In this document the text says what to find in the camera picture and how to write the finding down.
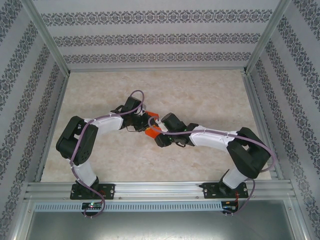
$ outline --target enclosure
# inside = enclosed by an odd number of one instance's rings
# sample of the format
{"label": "enclosure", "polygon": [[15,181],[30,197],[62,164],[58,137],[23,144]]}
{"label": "enclosure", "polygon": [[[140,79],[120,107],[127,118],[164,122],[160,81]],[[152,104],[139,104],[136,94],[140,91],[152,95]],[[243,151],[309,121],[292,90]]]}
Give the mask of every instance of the enclosure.
{"label": "enclosure", "polygon": [[[1,0],[0,239],[320,239],[318,4]],[[199,188],[233,168],[228,154],[159,148],[131,128],[95,142],[112,200],[94,219],[80,213],[56,143],[71,117],[108,114],[136,89],[147,111],[248,127],[276,154],[246,181],[241,213]]]}

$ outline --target damask wall pattern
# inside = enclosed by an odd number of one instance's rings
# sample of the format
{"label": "damask wall pattern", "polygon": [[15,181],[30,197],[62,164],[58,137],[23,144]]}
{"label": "damask wall pattern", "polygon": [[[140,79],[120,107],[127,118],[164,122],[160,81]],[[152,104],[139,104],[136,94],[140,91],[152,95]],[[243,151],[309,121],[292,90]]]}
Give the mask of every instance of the damask wall pattern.
{"label": "damask wall pattern", "polygon": [[71,70],[244,67],[278,2],[34,1]]}
{"label": "damask wall pattern", "polygon": [[319,8],[294,0],[251,73],[284,177],[320,239]]}
{"label": "damask wall pattern", "polygon": [[65,76],[27,12],[0,0],[0,240],[39,168]]}

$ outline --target black mounting plate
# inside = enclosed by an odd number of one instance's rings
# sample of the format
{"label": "black mounting plate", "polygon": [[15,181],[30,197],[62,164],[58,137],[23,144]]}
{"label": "black mounting plate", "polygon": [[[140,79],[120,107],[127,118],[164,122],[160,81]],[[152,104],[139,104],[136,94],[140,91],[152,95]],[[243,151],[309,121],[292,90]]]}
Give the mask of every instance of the black mounting plate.
{"label": "black mounting plate", "polygon": [[249,196],[245,182],[240,183],[237,188],[232,189],[227,195],[219,190],[218,182],[204,182],[199,187],[203,188],[205,199],[233,199],[236,198],[236,192],[239,199],[246,199]]}
{"label": "black mounting plate", "polygon": [[[102,194],[105,200],[113,200],[115,195],[115,184],[111,183],[99,183],[98,185],[98,192]],[[80,191],[78,184],[73,184],[71,188],[71,194],[70,194],[71,200],[100,200],[101,197],[99,197],[97,194],[95,194],[92,197],[92,194],[85,194],[83,191]]]}

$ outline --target beige floor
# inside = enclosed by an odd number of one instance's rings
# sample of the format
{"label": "beige floor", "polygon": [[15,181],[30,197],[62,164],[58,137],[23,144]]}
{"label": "beige floor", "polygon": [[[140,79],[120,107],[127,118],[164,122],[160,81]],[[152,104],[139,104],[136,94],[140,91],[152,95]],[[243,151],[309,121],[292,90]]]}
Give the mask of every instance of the beige floor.
{"label": "beige floor", "polygon": [[[147,110],[161,116],[172,112],[185,124],[226,131],[248,127],[257,133],[238,70],[72,73],[41,181],[75,180],[55,149],[72,116],[105,115],[124,104],[136,89],[144,91]],[[234,166],[223,151],[176,145],[160,148],[143,132],[125,129],[97,139],[90,161],[100,181],[113,182],[219,180]],[[269,172],[258,178],[271,179]]]}

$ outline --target robotic arm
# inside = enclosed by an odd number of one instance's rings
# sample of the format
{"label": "robotic arm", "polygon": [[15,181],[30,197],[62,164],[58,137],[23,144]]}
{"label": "robotic arm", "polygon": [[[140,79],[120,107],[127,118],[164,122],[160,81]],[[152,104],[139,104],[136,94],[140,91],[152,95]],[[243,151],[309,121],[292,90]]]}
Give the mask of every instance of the robotic arm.
{"label": "robotic arm", "polygon": [[[141,107],[130,114],[112,116],[112,114],[131,111],[139,105],[141,105]],[[121,130],[128,126],[133,126],[135,131],[145,132],[150,137],[153,137],[156,144],[161,148],[168,147],[172,143],[175,143],[182,148],[186,145],[193,147],[206,146],[229,153],[235,167],[228,170],[222,176],[218,184],[219,191],[225,196],[229,195],[232,190],[236,189],[239,184],[246,179],[255,179],[270,158],[270,154],[261,146],[232,137],[241,136],[263,144],[249,128],[243,127],[239,131],[230,132],[219,131],[205,128],[196,123],[190,123],[187,126],[173,113],[167,114],[158,121],[155,121],[153,116],[158,115],[147,112],[140,100],[130,96],[124,105],[120,105],[110,112],[110,117],[98,119],[89,124],[84,132],[79,149],[77,150],[73,161],[74,170],[79,177],[79,180],[97,191],[99,179],[93,172],[90,162],[88,161],[92,153],[95,139],[108,132]],[[90,120],[91,119],[82,119],[78,116],[72,117],[59,138],[56,149],[61,153],[62,157],[68,161],[70,161],[76,148],[76,144],[78,143],[77,136],[81,134],[84,126]],[[92,198],[95,196],[93,192],[90,192],[90,190],[82,186],[78,181],[76,181],[76,183],[83,192],[83,195]]]}

